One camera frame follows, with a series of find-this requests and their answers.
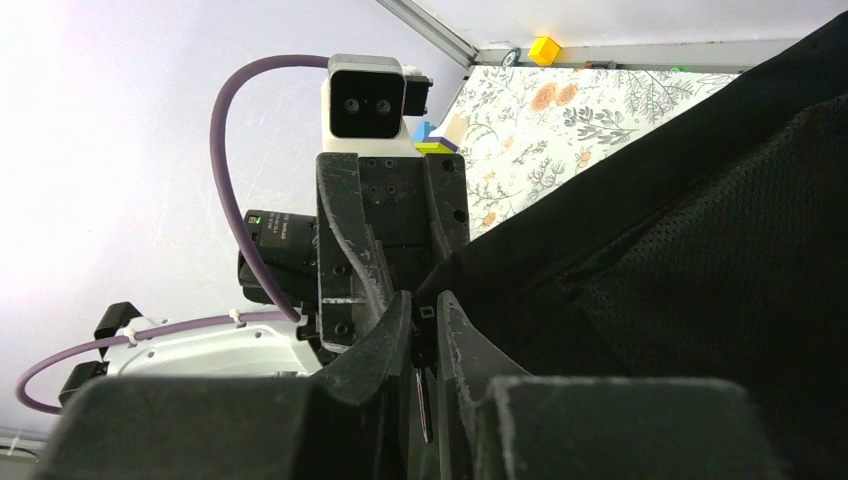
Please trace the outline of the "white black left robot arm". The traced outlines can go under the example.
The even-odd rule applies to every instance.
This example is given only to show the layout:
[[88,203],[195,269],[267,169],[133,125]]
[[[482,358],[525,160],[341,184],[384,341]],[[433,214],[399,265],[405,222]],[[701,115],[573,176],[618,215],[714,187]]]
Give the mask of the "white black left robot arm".
[[260,312],[175,322],[111,305],[59,393],[66,403],[102,376],[308,376],[366,336],[398,291],[414,291],[468,243],[465,163],[457,154],[318,161],[314,216],[263,210],[246,229],[272,279],[300,314],[290,323],[244,259],[237,279]]

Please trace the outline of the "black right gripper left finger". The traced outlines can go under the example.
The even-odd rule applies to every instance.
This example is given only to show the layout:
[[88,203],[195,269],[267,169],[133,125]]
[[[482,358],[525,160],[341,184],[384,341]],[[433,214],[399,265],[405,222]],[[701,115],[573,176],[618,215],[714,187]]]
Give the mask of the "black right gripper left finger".
[[412,300],[309,377],[124,377],[71,401],[37,479],[403,479]]

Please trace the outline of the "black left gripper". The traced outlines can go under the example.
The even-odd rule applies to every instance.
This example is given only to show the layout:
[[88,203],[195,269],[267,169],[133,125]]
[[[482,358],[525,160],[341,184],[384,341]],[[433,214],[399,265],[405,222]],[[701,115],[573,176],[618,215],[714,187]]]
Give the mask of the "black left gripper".
[[244,223],[307,318],[299,336],[341,354],[376,327],[396,292],[415,292],[470,242],[465,162],[321,153],[316,173],[315,215],[250,210]]

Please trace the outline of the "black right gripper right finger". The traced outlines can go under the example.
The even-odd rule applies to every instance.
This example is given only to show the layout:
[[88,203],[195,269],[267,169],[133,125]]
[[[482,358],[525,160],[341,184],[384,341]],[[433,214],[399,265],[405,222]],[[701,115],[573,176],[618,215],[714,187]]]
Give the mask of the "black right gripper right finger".
[[444,479],[782,479],[755,407],[718,379],[533,376],[437,301]]

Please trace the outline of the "black zip-up jacket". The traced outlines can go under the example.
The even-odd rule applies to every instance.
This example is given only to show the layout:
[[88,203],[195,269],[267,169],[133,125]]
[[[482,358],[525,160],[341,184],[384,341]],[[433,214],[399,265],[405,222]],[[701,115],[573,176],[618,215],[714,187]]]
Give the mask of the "black zip-up jacket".
[[450,255],[533,376],[743,388],[782,479],[847,475],[847,18],[839,15]]

